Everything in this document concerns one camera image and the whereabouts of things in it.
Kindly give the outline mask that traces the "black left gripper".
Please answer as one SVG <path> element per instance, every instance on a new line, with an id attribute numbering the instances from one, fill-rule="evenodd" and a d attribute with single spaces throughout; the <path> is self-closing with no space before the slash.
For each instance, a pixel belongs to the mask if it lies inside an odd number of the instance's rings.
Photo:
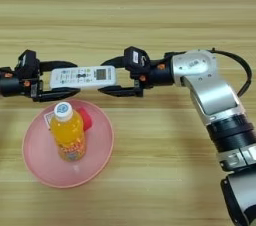
<path id="1" fill-rule="evenodd" d="M 0 96 L 25 96 L 33 98 L 34 102 L 51 102 L 72 97 L 80 92 L 78 88 L 56 88 L 38 93 L 41 72 L 71 67 L 76 67 L 76 64 L 67 61 L 43 61 L 40 63 L 40 70 L 0 68 Z"/>

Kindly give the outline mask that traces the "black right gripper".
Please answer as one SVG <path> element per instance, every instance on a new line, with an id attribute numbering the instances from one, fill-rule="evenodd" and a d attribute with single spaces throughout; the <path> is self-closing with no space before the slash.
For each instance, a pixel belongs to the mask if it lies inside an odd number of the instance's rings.
<path id="1" fill-rule="evenodd" d="M 102 63 L 102 66 L 124 68 L 124 57 L 118 56 Z M 150 60 L 142 57 L 135 68 L 131 70 L 130 77 L 134 80 L 133 87 L 120 85 L 100 88 L 99 91 L 114 97 L 142 97 L 143 88 L 151 89 L 154 86 L 168 86 L 174 84 L 171 69 L 171 59 Z"/>

